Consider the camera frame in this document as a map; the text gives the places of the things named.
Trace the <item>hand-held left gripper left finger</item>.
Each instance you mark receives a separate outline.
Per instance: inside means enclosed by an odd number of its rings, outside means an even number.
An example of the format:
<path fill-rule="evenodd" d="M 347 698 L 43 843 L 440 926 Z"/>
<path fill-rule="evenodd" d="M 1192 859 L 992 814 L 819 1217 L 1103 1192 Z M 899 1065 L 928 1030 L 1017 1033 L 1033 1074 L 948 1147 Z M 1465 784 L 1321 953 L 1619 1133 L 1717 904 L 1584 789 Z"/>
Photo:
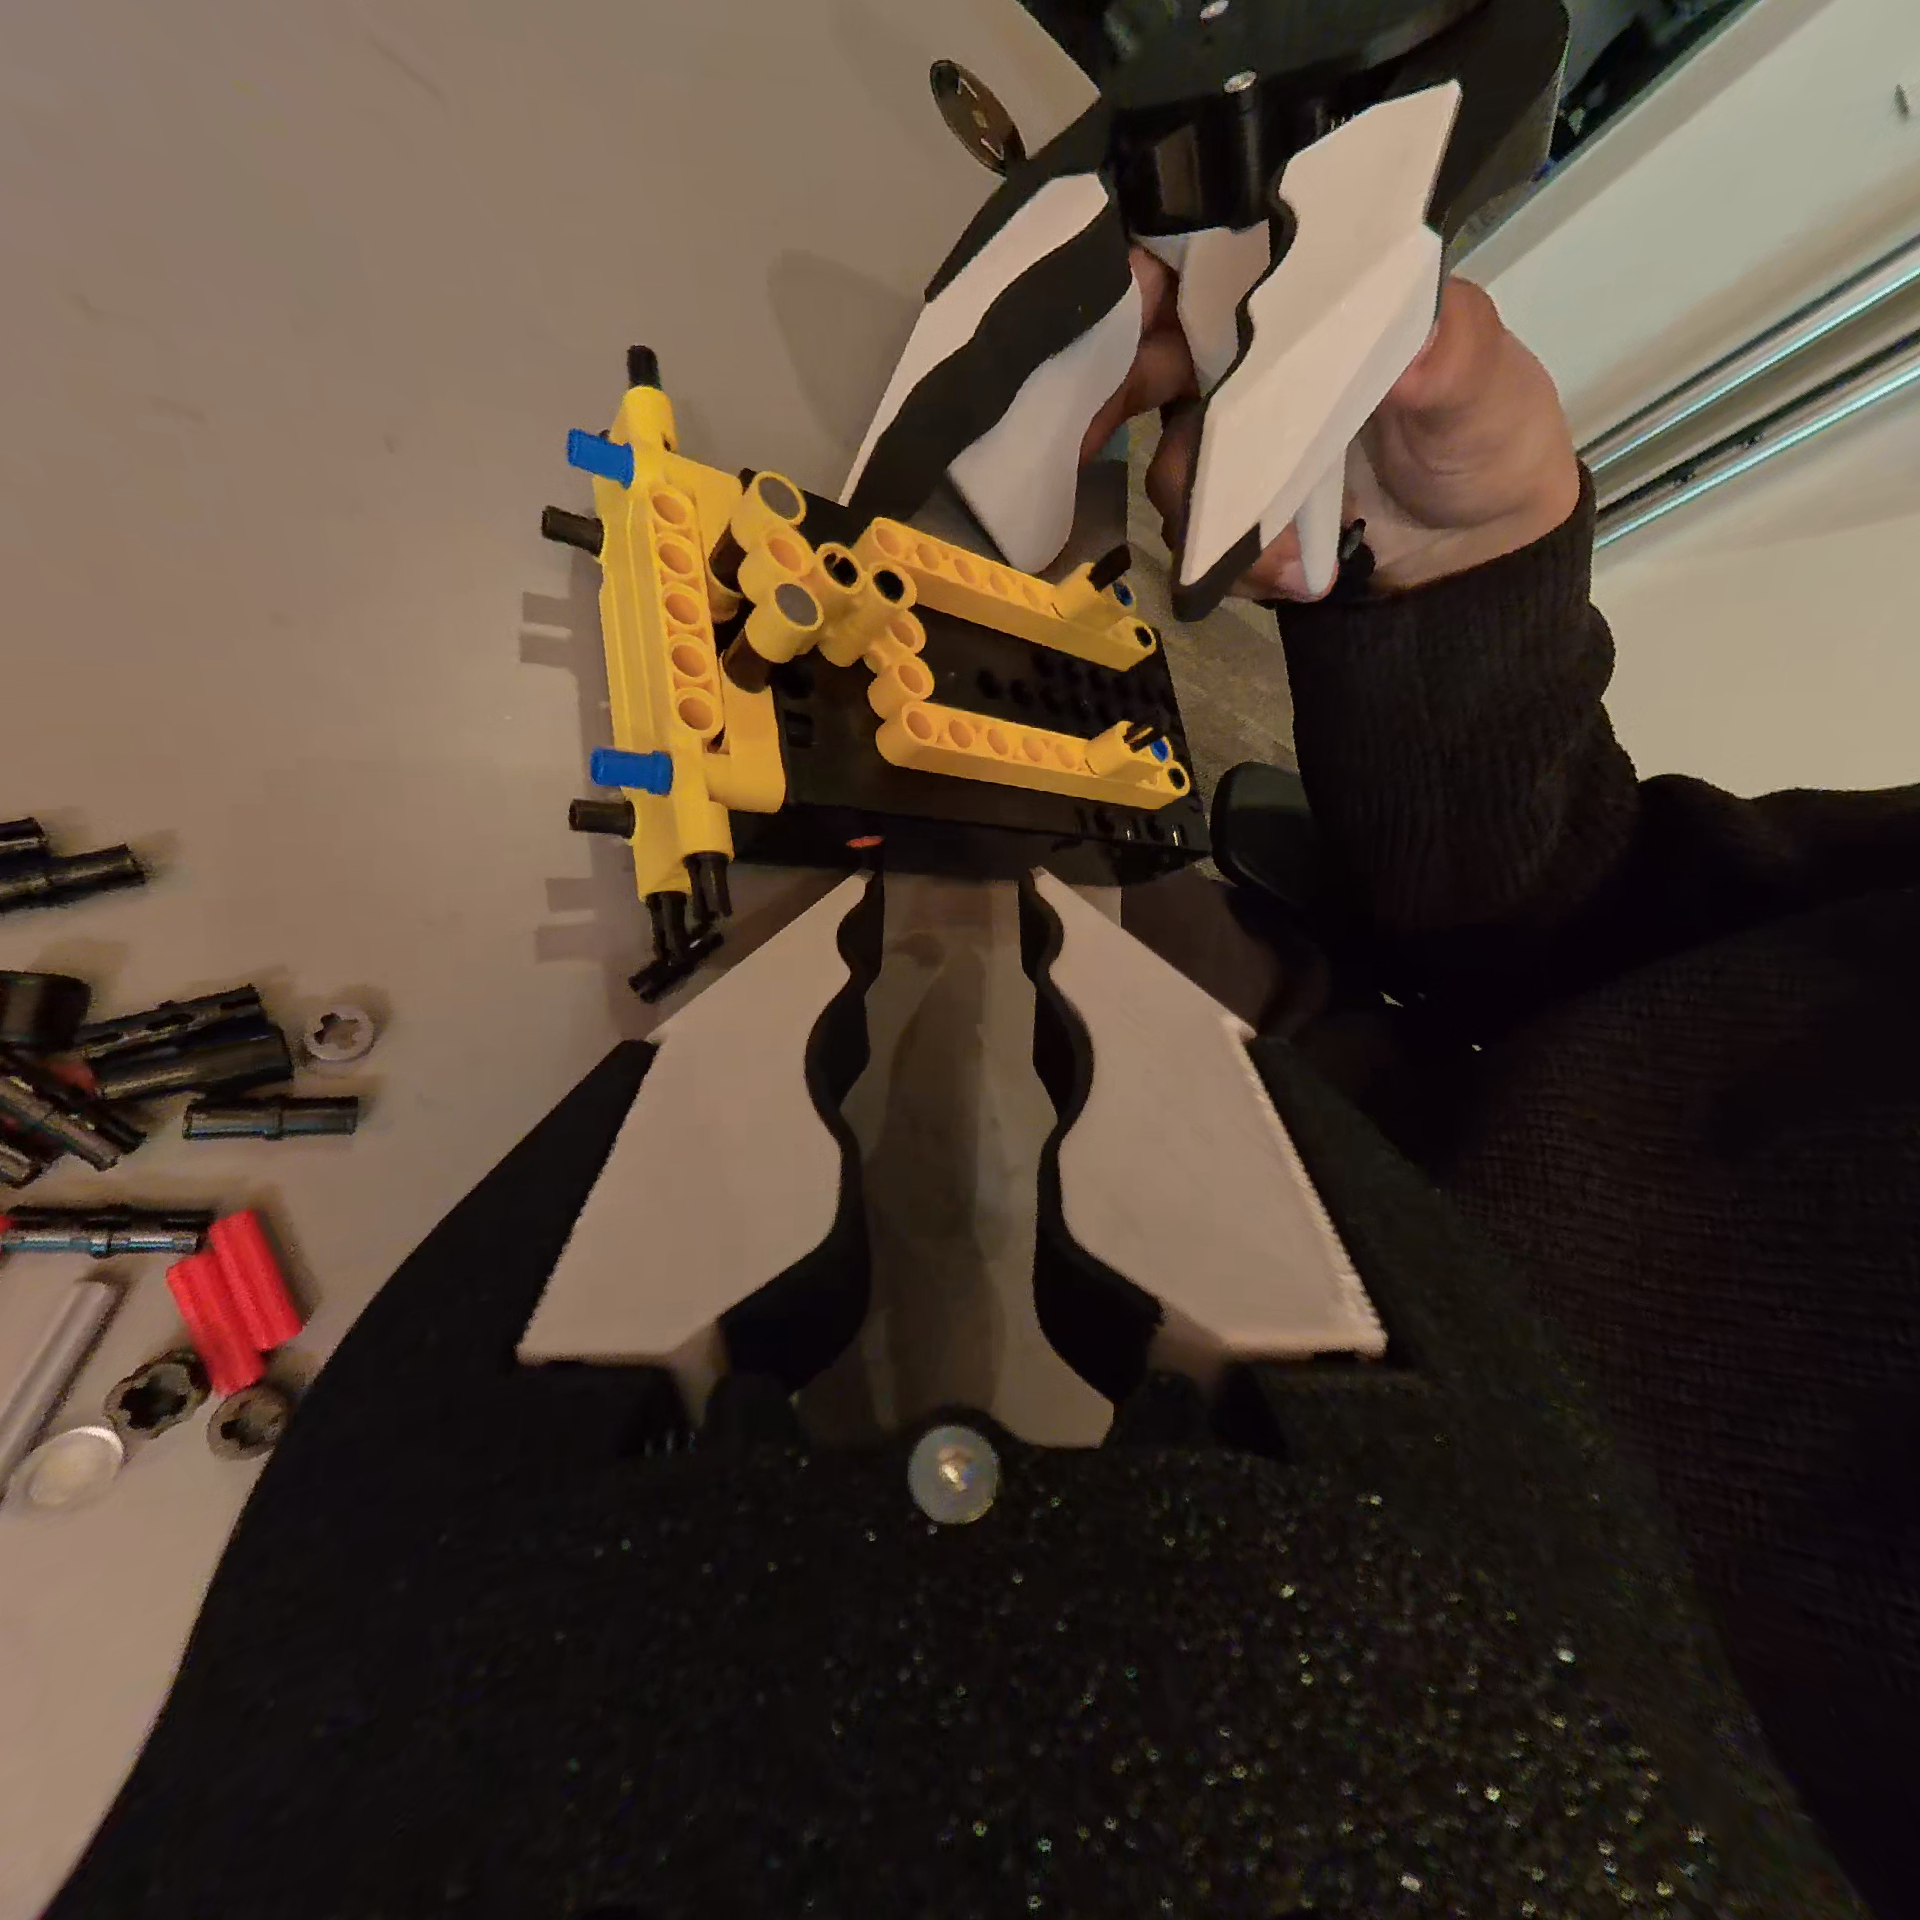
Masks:
<path fill-rule="evenodd" d="M 871 1304 L 857 1144 L 885 888 L 842 880 L 665 1019 L 545 1294 L 524 1365 L 668 1372 L 691 1412 L 730 1376 L 803 1393 Z"/>

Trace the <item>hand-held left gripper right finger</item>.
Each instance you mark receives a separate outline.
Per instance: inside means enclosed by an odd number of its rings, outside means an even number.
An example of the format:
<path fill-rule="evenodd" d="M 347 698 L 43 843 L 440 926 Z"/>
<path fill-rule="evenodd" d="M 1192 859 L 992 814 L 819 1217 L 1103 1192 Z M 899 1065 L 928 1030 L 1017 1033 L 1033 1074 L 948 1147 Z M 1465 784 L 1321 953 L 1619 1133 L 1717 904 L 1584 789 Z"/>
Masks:
<path fill-rule="evenodd" d="M 1052 1109 L 1033 1301 L 1121 1408 L 1267 1365 L 1380 1365 L 1385 1323 L 1252 1054 L 1256 1028 L 1049 870 L 1019 884 Z"/>

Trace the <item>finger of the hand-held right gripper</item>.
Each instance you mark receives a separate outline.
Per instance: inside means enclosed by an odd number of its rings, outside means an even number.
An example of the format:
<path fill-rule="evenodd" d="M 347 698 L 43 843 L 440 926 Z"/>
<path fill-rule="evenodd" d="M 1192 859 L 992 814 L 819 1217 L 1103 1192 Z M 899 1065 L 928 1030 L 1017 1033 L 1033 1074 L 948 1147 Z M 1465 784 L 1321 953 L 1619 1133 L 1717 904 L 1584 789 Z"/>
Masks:
<path fill-rule="evenodd" d="M 1434 328 L 1428 203 L 1461 99 L 1439 82 L 1384 101 L 1282 170 L 1290 241 L 1240 301 L 1240 350 L 1203 413 L 1171 596 L 1181 622 L 1208 618 L 1285 533 L 1308 595 L 1338 579 L 1352 444 Z"/>
<path fill-rule="evenodd" d="M 1089 107 L 953 243 L 842 486 L 853 515 L 912 517 L 948 480 L 1003 558 L 1064 552 L 1083 441 L 1143 330 L 1111 134 L 1114 110 Z"/>

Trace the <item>yellow and black brick assembly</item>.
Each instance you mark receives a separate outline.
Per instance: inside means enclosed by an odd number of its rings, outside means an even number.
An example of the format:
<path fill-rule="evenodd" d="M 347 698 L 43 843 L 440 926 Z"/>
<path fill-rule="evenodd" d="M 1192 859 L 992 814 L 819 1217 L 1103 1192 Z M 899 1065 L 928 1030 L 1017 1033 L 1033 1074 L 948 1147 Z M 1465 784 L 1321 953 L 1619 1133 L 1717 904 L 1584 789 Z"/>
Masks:
<path fill-rule="evenodd" d="M 658 1002 L 752 867 L 1137 884 L 1212 853 L 1161 632 L 1117 547 L 1053 584 L 770 469 L 681 450 L 657 355 L 571 429 L 587 512 L 543 537 L 600 571 L 610 741 L 577 833 L 631 853 Z"/>

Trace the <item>person's right forearm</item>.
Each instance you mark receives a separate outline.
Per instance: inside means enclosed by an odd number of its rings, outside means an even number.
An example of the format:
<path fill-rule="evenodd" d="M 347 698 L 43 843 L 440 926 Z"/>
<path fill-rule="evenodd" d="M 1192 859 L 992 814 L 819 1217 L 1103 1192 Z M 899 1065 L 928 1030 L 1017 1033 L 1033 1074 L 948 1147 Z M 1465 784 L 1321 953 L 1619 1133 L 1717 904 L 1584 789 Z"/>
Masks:
<path fill-rule="evenodd" d="M 1279 604 L 1328 876 L 1396 945 L 1546 940 L 1625 858 L 1639 778 L 1605 712 L 1593 480 L 1533 541 L 1404 593 Z"/>

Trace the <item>person's right hand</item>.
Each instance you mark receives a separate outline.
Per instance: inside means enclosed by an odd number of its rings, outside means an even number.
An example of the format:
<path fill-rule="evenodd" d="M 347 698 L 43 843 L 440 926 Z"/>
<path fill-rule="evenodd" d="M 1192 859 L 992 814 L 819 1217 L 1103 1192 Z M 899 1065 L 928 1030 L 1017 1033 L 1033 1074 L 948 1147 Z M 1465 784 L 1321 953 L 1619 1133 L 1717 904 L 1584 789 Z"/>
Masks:
<path fill-rule="evenodd" d="M 1137 246 L 1137 360 L 1081 441 L 1105 457 L 1143 413 L 1161 416 L 1143 492 L 1168 544 L 1185 537 L 1197 444 L 1197 380 L 1177 318 L 1180 278 Z M 1349 521 L 1375 554 L 1371 595 L 1412 593 L 1507 558 L 1569 521 L 1581 469 L 1552 377 L 1473 281 L 1449 277 L 1423 353 L 1371 413 L 1349 460 Z"/>

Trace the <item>black round table grommet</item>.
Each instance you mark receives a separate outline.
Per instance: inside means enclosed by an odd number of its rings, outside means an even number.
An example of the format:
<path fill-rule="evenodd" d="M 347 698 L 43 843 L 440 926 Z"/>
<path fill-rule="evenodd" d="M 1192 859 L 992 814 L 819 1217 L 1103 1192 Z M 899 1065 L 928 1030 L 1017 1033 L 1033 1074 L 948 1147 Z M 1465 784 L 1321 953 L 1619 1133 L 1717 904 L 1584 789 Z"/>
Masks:
<path fill-rule="evenodd" d="M 992 88 L 953 59 L 928 66 L 928 93 L 955 141 L 991 173 L 1008 176 L 1025 160 L 1015 117 Z"/>

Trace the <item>red connector piece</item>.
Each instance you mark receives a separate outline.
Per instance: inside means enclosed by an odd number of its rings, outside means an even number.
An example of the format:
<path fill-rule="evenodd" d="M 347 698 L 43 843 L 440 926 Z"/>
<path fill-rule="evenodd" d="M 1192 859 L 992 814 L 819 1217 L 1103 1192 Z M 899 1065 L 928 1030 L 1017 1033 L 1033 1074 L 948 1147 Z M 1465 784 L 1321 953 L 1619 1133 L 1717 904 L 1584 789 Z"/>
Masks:
<path fill-rule="evenodd" d="M 220 1397 L 257 1386 L 269 1356 L 304 1330 L 277 1243 L 255 1209 L 218 1217 L 203 1248 L 172 1265 L 164 1284 Z"/>

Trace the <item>pile of small building pieces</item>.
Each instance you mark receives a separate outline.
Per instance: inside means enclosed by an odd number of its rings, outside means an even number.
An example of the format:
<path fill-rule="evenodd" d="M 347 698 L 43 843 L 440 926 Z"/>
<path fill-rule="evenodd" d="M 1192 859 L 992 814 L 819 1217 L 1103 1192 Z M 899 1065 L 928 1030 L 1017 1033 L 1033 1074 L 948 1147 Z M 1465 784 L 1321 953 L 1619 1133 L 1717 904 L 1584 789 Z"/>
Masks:
<path fill-rule="evenodd" d="M 195 1146 L 347 1138 L 364 1117 L 360 1096 L 295 1090 L 311 1064 L 252 984 L 131 1014 L 90 1008 L 81 976 L 3 974 L 4 1258 L 109 1261 L 203 1248 L 218 1218 L 203 1206 L 20 1203 L 61 1161 L 127 1166 L 152 1133 L 147 1109 L 180 1101 L 180 1136 Z"/>

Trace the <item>silver axle rod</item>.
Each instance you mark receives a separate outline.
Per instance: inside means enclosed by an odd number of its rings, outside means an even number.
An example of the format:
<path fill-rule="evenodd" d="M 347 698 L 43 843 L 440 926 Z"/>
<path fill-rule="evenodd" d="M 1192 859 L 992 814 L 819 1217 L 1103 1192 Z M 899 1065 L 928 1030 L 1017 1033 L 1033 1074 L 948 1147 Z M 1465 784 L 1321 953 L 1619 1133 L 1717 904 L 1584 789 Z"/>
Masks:
<path fill-rule="evenodd" d="M 128 1297 L 122 1281 L 75 1281 L 26 1360 L 4 1368 L 3 1378 L 3 1486 L 33 1451 L 66 1388 L 99 1344 Z"/>

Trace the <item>silver round disc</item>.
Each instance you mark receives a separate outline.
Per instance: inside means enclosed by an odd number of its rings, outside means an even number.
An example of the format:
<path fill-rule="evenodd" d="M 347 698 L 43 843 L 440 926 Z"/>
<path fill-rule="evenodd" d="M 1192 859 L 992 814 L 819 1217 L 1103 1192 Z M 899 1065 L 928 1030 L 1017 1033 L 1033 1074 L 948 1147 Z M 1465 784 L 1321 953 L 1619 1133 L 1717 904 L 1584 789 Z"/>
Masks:
<path fill-rule="evenodd" d="M 128 1444 L 117 1429 L 64 1429 L 19 1461 L 7 1478 L 4 1512 L 26 1517 L 79 1513 L 104 1499 L 127 1466 Z"/>

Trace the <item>metal rail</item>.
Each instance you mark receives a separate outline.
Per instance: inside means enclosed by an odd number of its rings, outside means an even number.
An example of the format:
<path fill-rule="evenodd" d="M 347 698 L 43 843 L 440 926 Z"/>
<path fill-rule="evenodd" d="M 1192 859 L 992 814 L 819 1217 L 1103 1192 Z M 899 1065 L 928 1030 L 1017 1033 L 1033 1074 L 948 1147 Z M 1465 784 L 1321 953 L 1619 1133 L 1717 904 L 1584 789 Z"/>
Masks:
<path fill-rule="evenodd" d="M 1753 333 L 1739 347 L 1699 368 L 1637 413 L 1586 441 L 1579 460 L 1600 470 L 1639 456 L 1649 444 L 1745 394 L 1789 362 L 1807 356 L 1851 324 L 1901 301 L 1917 281 L 1917 236 L 1874 257 L 1816 299 Z"/>
<path fill-rule="evenodd" d="M 1863 362 L 1847 376 L 1823 381 L 1808 398 L 1777 406 L 1631 492 L 1603 501 L 1595 512 L 1593 544 L 1605 552 L 1627 541 L 1769 464 L 1913 395 L 1916 387 L 1916 346 Z"/>

